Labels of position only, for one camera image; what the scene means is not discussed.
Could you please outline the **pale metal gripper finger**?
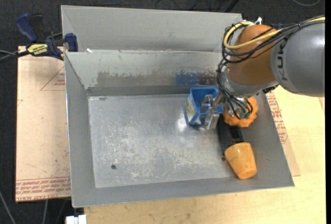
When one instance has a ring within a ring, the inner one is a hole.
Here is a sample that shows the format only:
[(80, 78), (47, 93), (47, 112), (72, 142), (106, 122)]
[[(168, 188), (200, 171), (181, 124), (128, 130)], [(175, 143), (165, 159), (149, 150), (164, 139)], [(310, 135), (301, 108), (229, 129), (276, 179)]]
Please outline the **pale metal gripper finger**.
[(209, 112), (206, 117), (206, 129), (215, 129), (219, 120), (219, 114), (214, 112)]
[(212, 95), (205, 95), (200, 100), (200, 114), (206, 114), (209, 109), (213, 106), (213, 96)]

